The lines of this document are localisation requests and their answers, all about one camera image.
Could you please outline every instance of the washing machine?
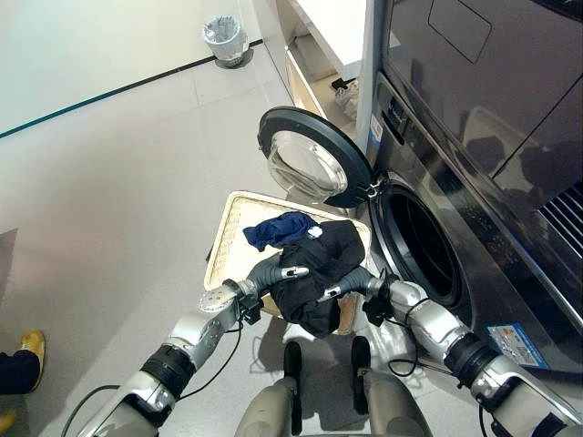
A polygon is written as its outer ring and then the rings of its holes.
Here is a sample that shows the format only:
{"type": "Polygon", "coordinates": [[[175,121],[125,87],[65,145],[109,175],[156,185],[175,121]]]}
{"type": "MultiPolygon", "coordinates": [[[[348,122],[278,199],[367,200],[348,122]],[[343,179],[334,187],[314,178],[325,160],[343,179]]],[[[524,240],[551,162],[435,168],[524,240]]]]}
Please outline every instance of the washing machine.
{"type": "Polygon", "coordinates": [[[380,269],[422,285],[526,368],[580,375],[581,337],[524,250],[382,73],[375,95],[373,167],[329,121],[297,107],[265,113],[258,140],[273,178],[302,203],[367,210],[380,269]]]}
{"type": "Polygon", "coordinates": [[[538,377],[578,383],[580,8],[386,2],[366,156],[298,108],[258,135],[292,198],[368,211],[380,269],[538,377]]]}

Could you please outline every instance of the blue jeans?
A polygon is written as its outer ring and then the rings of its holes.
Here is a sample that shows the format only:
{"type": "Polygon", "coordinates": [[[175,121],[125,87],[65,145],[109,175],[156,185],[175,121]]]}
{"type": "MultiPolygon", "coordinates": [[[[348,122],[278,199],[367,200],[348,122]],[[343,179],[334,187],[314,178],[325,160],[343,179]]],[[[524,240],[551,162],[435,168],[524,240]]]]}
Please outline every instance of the blue jeans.
{"type": "Polygon", "coordinates": [[[0,394],[22,394],[33,389],[40,374],[40,362],[31,351],[13,356],[0,352],[0,394]]]}

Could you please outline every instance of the tiled floor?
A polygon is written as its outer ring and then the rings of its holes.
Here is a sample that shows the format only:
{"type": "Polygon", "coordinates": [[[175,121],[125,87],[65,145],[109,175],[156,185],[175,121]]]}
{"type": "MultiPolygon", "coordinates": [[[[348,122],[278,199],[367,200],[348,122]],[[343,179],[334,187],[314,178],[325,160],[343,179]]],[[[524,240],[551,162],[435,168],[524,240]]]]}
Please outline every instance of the tiled floor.
{"type": "MultiPolygon", "coordinates": [[[[11,259],[0,251],[4,267],[12,262],[0,290],[0,350],[13,351],[30,327],[48,347],[38,389],[0,397],[0,410],[19,411],[8,435],[59,435],[88,391],[123,382],[195,308],[228,194],[283,196],[255,136],[265,110],[290,103],[257,46],[243,68],[208,63],[0,139],[0,234],[17,229],[11,259]]],[[[281,376],[283,344],[297,335],[269,317],[246,327],[221,377],[179,403],[160,435],[232,435],[253,395],[281,376]]],[[[351,340],[301,340],[305,433],[368,429],[351,408],[351,340]]],[[[189,389],[234,341],[221,341],[189,389]]],[[[480,435],[475,407],[423,374],[410,384],[436,436],[480,435]]],[[[89,401],[72,431],[106,398],[89,401]]]]}

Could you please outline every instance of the cabinet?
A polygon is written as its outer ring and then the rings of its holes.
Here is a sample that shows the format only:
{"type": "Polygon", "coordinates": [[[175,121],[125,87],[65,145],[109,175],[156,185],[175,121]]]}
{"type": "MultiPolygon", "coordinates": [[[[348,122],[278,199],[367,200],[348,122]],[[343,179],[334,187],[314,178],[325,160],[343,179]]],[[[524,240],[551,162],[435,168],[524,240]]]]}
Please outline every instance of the cabinet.
{"type": "Polygon", "coordinates": [[[355,120],[334,101],[332,82],[360,74],[366,0],[256,0],[255,9],[294,105],[355,138],[355,120]]]}

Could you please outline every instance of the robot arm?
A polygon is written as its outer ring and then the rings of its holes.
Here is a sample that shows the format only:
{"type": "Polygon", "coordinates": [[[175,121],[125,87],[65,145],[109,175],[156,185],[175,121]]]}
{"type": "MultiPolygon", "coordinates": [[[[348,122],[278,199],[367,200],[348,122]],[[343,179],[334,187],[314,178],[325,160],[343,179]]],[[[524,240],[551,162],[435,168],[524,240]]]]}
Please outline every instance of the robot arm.
{"type": "Polygon", "coordinates": [[[260,297],[271,285],[306,276],[304,267],[280,269],[279,255],[260,262],[241,282],[226,280],[182,316],[160,348],[129,378],[78,434],[79,437],[156,436],[190,378],[238,320],[260,317],[260,297]]]}
{"type": "Polygon", "coordinates": [[[417,342],[492,413],[499,437],[580,435],[581,415],[545,384],[481,341],[460,319],[429,300],[424,289],[395,275],[377,279],[357,268],[324,292],[321,300],[355,290],[367,297],[368,320],[390,317],[408,326],[417,342]]]}

